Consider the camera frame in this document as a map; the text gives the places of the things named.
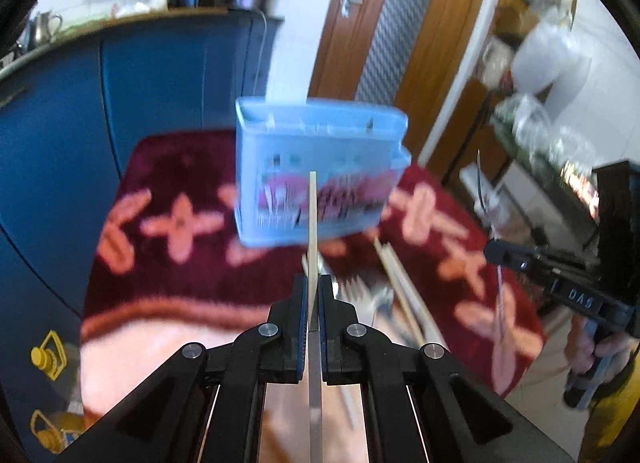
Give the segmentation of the person's right hand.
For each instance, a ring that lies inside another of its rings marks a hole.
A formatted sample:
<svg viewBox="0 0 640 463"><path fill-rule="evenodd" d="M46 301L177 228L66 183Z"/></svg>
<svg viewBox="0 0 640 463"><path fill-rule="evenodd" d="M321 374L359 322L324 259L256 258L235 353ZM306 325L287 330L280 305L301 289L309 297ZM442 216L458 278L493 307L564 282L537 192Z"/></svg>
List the person's right hand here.
<svg viewBox="0 0 640 463"><path fill-rule="evenodd" d="M626 367L638 341L625 333L615 333L596 343L587 332L587 322L586 317L577 313L572 316L564 348L565 358L575 373L582 374L591 369L597 358L611 357L611 363L603 376L604 382L611 382Z"/></svg>

